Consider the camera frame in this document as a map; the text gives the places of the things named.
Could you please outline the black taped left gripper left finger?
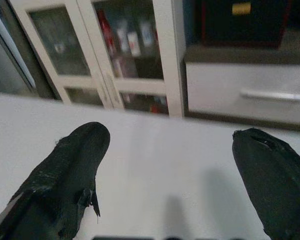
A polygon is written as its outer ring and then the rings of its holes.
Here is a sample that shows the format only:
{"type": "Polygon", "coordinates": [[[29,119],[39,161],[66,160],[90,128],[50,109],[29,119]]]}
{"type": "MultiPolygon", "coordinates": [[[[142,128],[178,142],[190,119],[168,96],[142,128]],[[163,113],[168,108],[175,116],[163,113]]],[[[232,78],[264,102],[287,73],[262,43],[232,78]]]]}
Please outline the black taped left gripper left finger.
{"type": "Polygon", "coordinates": [[[1,212],[0,240],[73,240],[86,208],[99,217],[96,174],[110,140],[99,122],[61,138],[1,212]]]}

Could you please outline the white drawer unit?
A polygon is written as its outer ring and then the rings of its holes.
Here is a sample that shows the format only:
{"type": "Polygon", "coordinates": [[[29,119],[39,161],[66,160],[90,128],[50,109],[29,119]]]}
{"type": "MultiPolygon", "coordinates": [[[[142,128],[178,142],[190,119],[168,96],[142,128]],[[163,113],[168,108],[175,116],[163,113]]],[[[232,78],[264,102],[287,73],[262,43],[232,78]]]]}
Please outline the white drawer unit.
{"type": "Polygon", "coordinates": [[[300,65],[186,64],[188,109],[300,125],[300,65]]]}

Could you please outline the grey appliance with white edge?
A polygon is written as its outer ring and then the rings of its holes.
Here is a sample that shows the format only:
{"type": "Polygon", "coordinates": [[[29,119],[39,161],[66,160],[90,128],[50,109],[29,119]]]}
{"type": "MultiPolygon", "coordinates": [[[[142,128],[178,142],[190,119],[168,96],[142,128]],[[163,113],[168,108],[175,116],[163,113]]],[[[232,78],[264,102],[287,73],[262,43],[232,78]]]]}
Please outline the grey appliance with white edge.
{"type": "Polygon", "coordinates": [[[0,0],[0,93],[59,97],[8,0],[0,0]]]}

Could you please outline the black box with yellow label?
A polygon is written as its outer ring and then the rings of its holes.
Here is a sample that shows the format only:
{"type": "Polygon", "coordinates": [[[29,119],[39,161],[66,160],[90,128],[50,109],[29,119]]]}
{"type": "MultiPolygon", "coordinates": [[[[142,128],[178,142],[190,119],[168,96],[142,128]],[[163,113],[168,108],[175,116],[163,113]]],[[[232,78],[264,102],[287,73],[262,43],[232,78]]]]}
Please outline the black box with yellow label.
{"type": "Polygon", "coordinates": [[[196,0],[196,24],[206,46],[277,49],[292,0],[196,0]]]}

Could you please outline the red box in cabinet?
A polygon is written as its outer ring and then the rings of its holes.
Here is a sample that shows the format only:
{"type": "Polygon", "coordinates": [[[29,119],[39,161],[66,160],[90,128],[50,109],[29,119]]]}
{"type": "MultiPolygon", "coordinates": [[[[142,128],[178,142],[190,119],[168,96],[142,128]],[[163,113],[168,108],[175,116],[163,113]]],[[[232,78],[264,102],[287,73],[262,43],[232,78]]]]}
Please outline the red box in cabinet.
{"type": "Polygon", "coordinates": [[[115,39],[111,29],[111,26],[106,18],[105,12],[102,9],[97,10],[97,16],[101,31],[103,33],[103,38],[108,50],[108,54],[113,57],[117,53],[115,46],[115,39]]]}

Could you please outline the white glass-door cabinet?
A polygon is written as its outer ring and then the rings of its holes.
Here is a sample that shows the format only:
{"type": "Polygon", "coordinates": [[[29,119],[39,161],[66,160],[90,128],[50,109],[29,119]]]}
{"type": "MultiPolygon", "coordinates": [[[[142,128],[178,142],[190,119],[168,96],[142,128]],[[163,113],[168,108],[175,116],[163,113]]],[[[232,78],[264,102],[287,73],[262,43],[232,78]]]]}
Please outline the white glass-door cabinet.
{"type": "Polygon", "coordinates": [[[61,100],[183,117],[182,0],[9,0],[61,100]],[[97,10],[110,24],[110,56],[97,10]]]}

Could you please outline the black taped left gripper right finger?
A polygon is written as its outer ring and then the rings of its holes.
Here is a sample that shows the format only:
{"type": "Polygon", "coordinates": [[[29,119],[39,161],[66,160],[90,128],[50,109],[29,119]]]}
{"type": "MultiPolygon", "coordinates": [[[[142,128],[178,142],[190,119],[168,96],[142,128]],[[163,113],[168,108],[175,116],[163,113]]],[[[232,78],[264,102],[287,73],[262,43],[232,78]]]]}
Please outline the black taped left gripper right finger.
{"type": "Polygon", "coordinates": [[[236,130],[232,153],[248,197],[271,240],[300,240],[300,155],[257,128],[236,130]]]}

